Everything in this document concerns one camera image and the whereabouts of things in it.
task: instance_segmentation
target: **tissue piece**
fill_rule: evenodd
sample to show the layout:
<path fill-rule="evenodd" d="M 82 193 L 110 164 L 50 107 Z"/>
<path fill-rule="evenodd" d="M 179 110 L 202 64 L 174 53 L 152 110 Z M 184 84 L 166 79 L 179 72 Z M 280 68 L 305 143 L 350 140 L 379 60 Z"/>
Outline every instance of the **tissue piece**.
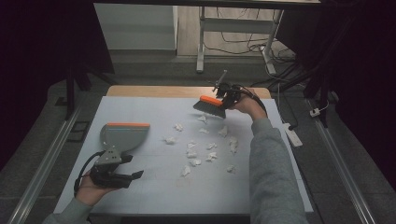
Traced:
<path fill-rule="evenodd" d="M 229 165 L 227 167 L 227 172 L 231 174 L 235 174 L 235 166 L 234 165 Z"/>
<path fill-rule="evenodd" d="M 206 149 L 210 150 L 210 149 L 212 149 L 214 147 L 218 147 L 218 145 L 216 145 L 216 143 L 209 143 L 209 144 L 207 144 Z"/>
<path fill-rule="evenodd" d="M 201 165 L 201 160 L 190 160 L 191 166 L 195 167 L 197 165 Z"/>
<path fill-rule="evenodd" d="M 236 153 L 236 148 L 238 147 L 238 139 L 235 137 L 230 137 L 228 140 L 228 143 L 230 144 L 230 150 L 233 154 Z"/>
<path fill-rule="evenodd" d="M 200 133 L 209 133 L 209 131 L 207 129 L 204 129 L 204 128 L 200 129 L 199 132 Z"/>
<path fill-rule="evenodd" d="M 187 148 L 188 149 L 190 149 L 190 148 L 192 148 L 192 147 L 195 147 L 197 144 L 193 141 L 193 140 L 191 140 L 188 144 L 187 144 Z"/>
<path fill-rule="evenodd" d="M 183 126 L 179 123 L 175 124 L 175 129 L 179 132 L 183 131 Z"/>
<path fill-rule="evenodd" d="M 217 158 L 218 158 L 217 153 L 216 152 L 211 152 L 211 153 L 207 154 L 206 160 L 207 161 L 213 161 L 214 159 L 217 159 Z"/>
<path fill-rule="evenodd" d="M 219 131 L 219 135 L 225 137 L 227 136 L 227 133 L 228 133 L 228 127 L 224 125 L 224 127 Z"/>
<path fill-rule="evenodd" d="M 163 138 L 163 141 L 165 141 L 166 145 L 173 145 L 176 142 L 176 138 L 175 137 L 167 137 L 167 138 Z"/>
<path fill-rule="evenodd" d="M 204 123 L 207 123 L 205 115 L 202 115 L 201 117 L 199 117 L 198 120 L 203 121 Z"/>
<path fill-rule="evenodd" d="M 191 158 L 196 158 L 197 157 L 197 152 L 193 151 L 193 150 L 187 150 L 187 158 L 191 159 Z"/>
<path fill-rule="evenodd" d="M 183 170 L 181 171 L 181 175 L 186 176 L 189 173 L 191 173 L 191 169 L 190 169 L 190 167 L 188 165 L 185 165 Z"/>

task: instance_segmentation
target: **hand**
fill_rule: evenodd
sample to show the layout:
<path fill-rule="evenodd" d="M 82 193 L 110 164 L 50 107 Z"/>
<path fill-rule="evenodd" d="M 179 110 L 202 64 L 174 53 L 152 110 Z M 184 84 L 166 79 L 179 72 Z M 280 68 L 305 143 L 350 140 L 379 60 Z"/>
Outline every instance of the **hand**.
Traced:
<path fill-rule="evenodd" d="M 253 89 L 248 89 L 253 94 L 256 92 Z M 241 95 L 241 99 L 230 109 L 237 109 L 242 113 L 249 114 L 252 120 L 267 118 L 267 114 L 262 107 L 252 98 L 246 94 Z"/>
<path fill-rule="evenodd" d="M 90 178 L 90 171 L 82 177 L 81 184 L 76 195 L 76 199 L 89 206 L 96 205 L 105 194 L 116 189 L 101 188 L 93 184 Z"/>

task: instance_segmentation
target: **person's left hand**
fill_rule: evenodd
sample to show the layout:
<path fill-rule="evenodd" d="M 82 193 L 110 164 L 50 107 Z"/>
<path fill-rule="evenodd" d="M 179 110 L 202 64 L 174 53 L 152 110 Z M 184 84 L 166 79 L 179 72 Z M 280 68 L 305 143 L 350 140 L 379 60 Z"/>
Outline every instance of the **person's left hand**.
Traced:
<path fill-rule="evenodd" d="M 81 184 L 76 195 L 76 199 L 89 206 L 96 205 L 105 194 L 116 189 L 101 188 L 93 184 L 90 178 L 90 171 L 82 177 Z"/>

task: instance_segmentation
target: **brush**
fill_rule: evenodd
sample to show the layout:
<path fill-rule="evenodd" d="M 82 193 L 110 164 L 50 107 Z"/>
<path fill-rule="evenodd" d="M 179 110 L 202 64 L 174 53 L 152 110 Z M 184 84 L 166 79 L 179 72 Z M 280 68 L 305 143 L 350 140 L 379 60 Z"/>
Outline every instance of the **brush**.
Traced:
<path fill-rule="evenodd" d="M 193 107 L 199 111 L 225 119 L 225 109 L 222 106 L 222 101 L 218 99 L 202 95 Z"/>

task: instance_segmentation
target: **white desk leg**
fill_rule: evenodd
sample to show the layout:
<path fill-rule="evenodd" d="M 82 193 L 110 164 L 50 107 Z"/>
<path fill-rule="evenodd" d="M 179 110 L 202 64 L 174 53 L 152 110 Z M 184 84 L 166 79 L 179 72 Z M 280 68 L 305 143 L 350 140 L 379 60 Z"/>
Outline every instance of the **white desk leg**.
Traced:
<path fill-rule="evenodd" d="M 198 45 L 198 56 L 197 56 L 197 73 L 204 72 L 204 29 L 205 29 L 205 7 L 200 7 L 200 34 L 199 34 L 199 45 Z"/>
<path fill-rule="evenodd" d="M 272 26 L 271 33 L 268 36 L 267 44 L 265 45 L 265 48 L 262 51 L 262 57 L 264 57 L 265 66 L 267 66 L 267 71 L 270 75 L 276 74 L 276 70 L 274 68 L 274 65 L 272 64 L 270 50 L 272 43 L 274 42 L 276 30 L 279 25 L 280 17 L 282 16 L 282 12 L 283 10 L 279 10 L 279 9 L 275 10 L 274 24 Z"/>

